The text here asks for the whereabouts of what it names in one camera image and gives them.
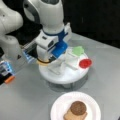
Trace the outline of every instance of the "yellow object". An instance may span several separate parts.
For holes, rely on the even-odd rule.
[[[38,61],[37,60],[37,64],[39,64],[39,65],[42,65],[42,66],[47,66],[48,64],[49,64],[49,62],[42,62],[42,61]]]

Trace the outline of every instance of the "green lid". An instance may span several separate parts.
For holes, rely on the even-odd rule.
[[[80,55],[84,54],[84,49],[82,46],[73,47],[72,53],[74,55],[80,56]]]

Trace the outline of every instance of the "blue object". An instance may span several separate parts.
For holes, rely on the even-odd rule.
[[[62,30],[62,31],[61,31],[60,33],[58,33],[58,34],[47,34],[47,33],[45,33],[45,34],[48,35],[48,36],[58,36],[59,41],[58,41],[58,43],[55,44],[55,49],[51,52],[54,57],[58,58],[58,57],[59,57],[61,54],[63,54],[63,53],[66,51],[66,49],[68,48],[67,43],[65,43],[65,42],[63,41],[64,37],[65,37],[66,35],[68,35],[68,33],[65,34],[65,31]]]

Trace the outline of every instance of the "red object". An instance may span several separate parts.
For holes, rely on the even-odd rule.
[[[86,69],[92,65],[92,60],[90,59],[83,59],[80,61],[79,66],[83,69]]]

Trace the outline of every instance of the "orange object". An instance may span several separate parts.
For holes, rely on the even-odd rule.
[[[8,79],[5,80],[6,84],[9,84],[10,82],[12,82],[15,79],[15,76],[10,76]]]

